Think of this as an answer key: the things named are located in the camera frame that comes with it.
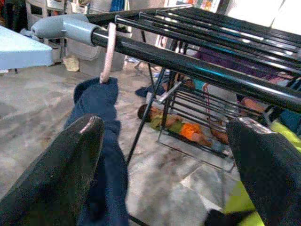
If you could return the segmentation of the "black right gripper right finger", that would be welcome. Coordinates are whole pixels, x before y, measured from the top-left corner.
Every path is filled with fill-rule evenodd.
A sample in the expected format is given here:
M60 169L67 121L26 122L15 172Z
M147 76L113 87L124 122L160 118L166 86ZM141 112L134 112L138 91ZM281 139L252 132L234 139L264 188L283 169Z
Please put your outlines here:
M246 117L227 124L242 181L267 226L301 224L301 153L280 133Z

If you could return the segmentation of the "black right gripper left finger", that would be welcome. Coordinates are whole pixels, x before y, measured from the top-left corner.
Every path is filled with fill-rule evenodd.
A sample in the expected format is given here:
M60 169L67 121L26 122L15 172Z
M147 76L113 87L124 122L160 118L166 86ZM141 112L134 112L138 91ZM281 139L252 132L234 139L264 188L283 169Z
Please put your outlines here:
M100 156L103 120L87 114L64 129L0 201L3 226L75 226Z

